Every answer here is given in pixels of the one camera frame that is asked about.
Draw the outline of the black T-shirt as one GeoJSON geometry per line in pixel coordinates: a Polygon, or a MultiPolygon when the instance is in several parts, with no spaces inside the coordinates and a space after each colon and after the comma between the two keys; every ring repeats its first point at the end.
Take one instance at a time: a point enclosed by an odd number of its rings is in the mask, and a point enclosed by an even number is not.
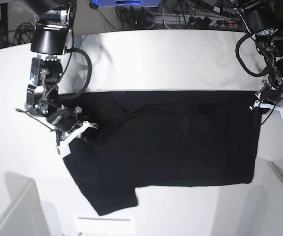
{"type": "Polygon", "coordinates": [[[68,102],[94,114],[93,141],[74,139],[63,159],[98,215],[138,204],[136,188],[248,184],[260,115],[252,91],[87,93],[68,102]]]}

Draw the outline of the white partition panel left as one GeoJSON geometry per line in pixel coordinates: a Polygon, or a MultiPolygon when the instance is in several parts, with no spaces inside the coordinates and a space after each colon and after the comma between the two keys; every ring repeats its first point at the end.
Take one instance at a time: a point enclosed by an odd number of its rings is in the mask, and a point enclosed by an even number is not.
{"type": "Polygon", "coordinates": [[[0,236],[50,235],[35,181],[31,179],[0,217],[0,236]]]}

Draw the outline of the white partition panel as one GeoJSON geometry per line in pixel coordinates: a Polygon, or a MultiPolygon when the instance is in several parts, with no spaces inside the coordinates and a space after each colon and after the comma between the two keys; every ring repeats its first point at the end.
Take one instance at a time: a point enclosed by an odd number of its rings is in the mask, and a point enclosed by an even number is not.
{"type": "Polygon", "coordinates": [[[31,179],[0,217],[0,236],[50,235],[35,181],[31,179]]]}
{"type": "Polygon", "coordinates": [[[267,164],[263,182],[248,192],[241,223],[244,236],[283,236],[283,176],[267,164]]]}

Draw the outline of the white partition panel right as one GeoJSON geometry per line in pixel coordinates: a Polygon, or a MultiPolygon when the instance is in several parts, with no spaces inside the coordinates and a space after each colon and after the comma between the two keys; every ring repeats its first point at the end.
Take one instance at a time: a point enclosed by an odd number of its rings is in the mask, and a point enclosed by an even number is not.
{"type": "Polygon", "coordinates": [[[241,223],[244,236],[283,236],[283,176],[267,164],[263,182],[248,192],[241,223]]]}

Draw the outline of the blue box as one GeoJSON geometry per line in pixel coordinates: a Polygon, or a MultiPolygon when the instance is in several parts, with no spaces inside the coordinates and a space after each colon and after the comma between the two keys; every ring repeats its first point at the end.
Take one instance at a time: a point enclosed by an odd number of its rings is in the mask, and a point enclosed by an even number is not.
{"type": "Polygon", "coordinates": [[[157,7],[161,0],[95,0],[94,2],[101,7],[157,7]]]}

